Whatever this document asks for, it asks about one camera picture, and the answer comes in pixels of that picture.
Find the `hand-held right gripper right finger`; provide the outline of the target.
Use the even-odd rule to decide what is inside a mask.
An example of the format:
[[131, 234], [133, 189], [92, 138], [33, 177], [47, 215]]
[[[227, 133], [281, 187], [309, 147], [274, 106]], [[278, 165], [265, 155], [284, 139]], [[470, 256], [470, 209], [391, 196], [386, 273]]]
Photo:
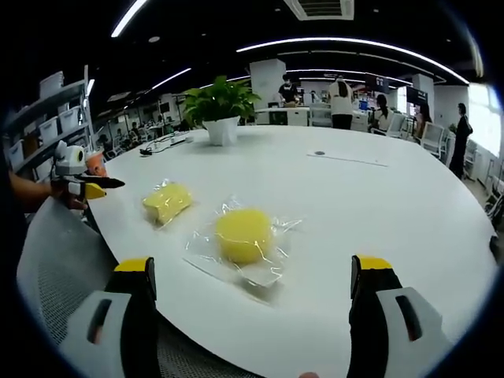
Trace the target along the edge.
[[352, 257], [349, 377], [424, 377], [452, 347], [440, 313], [383, 258]]

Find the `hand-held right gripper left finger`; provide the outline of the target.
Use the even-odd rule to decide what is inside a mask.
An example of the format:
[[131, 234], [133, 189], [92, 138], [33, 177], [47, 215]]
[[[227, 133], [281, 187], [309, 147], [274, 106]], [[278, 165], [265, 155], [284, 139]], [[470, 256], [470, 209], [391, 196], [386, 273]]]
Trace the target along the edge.
[[70, 316], [60, 354], [79, 377], [159, 377], [152, 257], [122, 261]]

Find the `person's left hand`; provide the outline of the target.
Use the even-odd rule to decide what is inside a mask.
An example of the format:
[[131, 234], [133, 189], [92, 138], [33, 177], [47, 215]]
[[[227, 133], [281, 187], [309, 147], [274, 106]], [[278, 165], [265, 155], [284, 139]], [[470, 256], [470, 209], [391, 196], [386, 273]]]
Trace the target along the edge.
[[69, 209], [86, 210], [87, 203], [84, 200], [78, 199], [69, 191], [68, 184], [64, 181], [50, 182], [51, 196], [56, 198]]

